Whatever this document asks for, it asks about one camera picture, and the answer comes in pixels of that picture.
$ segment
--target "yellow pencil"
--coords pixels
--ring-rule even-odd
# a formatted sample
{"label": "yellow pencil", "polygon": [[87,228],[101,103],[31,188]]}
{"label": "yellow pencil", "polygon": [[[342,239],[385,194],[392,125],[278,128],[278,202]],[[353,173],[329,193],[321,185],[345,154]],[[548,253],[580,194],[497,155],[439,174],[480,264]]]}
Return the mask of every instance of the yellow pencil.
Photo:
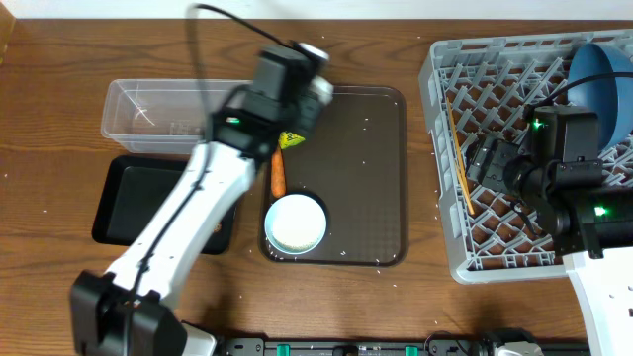
{"label": "yellow pencil", "polygon": [[468,190],[468,180],[466,180],[466,169],[464,168],[464,160],[462,159],[462,149],[459,146],[457,131],[455,130],[455,123],[453,122],[453,108],[451,107],[451,102],[448,97],[446,98],[446,108],[448,109],[448,121],[451,124],[451,132],[453,133],[453,142],[455,143],[455,152],[457,153],[457,162],[459,164],[457,167],[457,180],[462,185],[462,190],[464,191],[464,196],[466,197],[468,212],[471,215],[474,215],[475,210],[473,209],[473,203],[471,202],[471,193]]}

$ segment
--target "blue bowl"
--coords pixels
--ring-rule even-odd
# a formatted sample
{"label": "blue bowl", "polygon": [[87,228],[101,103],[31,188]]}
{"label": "blue bowl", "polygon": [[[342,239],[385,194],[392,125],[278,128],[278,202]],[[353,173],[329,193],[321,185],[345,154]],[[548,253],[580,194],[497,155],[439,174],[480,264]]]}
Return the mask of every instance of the blue bowl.
{"label": "blue bowl", "polygon": [[[572,60],[569,82],[603,73],[633,72],[629,57],[613,46],[585,44]],[[597,113],[599,149],[613,147],[633,131],[633,78],[594,80],[570,89],[568,98]]]}

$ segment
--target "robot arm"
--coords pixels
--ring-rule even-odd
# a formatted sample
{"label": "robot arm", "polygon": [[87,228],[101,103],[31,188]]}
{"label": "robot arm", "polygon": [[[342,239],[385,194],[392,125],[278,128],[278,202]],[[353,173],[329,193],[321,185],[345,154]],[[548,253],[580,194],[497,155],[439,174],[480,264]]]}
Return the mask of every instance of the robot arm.
{"label": "robot arm", "polygon": [[633,247],[563,256],[585,320],[591,355],[630,355],[633,330]]}
{"label": "robot arm", "polygon": [[469,152],[468,177],[536,210],[574,285],[591,355],[628,355],[633,190],[601,186],[595,113],[540,107],[527,121],[530,131],[523,146],[492,136],[482,139]]}
{"label": "robot arm", "polygon": [[78,354],[213,354],[215,338],[181,324],[172,310],[214,227],[250,188],[279,134],[312,132],[332,97],[318,76],[327,62],[307,44],[264,48],[253,83],[236,87],[210,115],[205,140],[140,237],[104,276],[84,271],[76,279],[70,307]]}

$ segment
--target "black tray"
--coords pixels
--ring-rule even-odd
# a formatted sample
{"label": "black tray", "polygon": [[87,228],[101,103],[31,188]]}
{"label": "black tray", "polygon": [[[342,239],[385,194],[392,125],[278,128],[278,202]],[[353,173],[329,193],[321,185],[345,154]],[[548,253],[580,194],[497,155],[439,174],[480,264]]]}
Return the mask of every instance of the black tray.
{"label": "black tray", "polygon": [[[99,243],[129,246],[145,229],[167,199],[187,162],[120,156],[110,164],[101,194],[92,238]],[[222,228],[213,233],[202,250],[221,254],[228,248],[235,207],[221,221]]]}
{"label": "black tray", "polygon": [[269,170],[259,235],[266,258],[361,266],[392,266],[403,260],[408,242],[406,126],[399,91],[337,86],[314,134],[283,151],[288,194],[319,197],[327,211],[325,237],[301,255],[268,243],[263,221],[274,203]]}

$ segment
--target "white wall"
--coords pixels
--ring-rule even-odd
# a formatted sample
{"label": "white wall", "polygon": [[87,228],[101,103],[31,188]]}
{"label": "white wall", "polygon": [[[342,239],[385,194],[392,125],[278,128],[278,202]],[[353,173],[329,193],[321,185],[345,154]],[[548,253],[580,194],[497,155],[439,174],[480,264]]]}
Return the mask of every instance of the white wall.
{"label": "white wall", "polygon": [[[0,1],[17,18],[75,19],[182,18],[193,2]],[[250,19],[633,19],[633,0],[209,0],[208,3]]]}

